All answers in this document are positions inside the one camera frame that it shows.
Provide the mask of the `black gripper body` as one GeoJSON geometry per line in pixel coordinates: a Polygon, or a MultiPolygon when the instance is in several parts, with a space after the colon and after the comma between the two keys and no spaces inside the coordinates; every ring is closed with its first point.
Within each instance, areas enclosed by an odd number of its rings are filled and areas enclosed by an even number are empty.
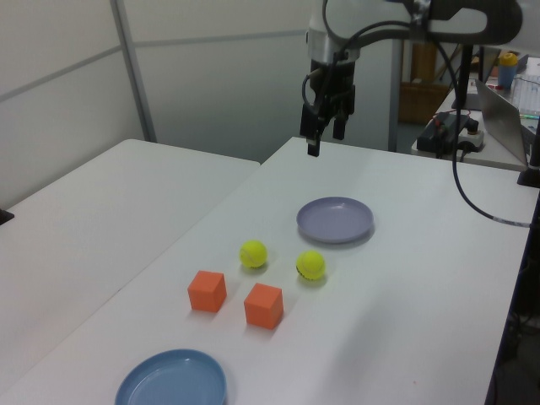
{"type": "Polygon", "coordinates": [[[310,88],[315,92],[316,99],[323,96],[344,95],[354,89],[355,62],[339,62],[335,67],[312,60],[310,70],[320,73],[310,80],[310,88]]]}

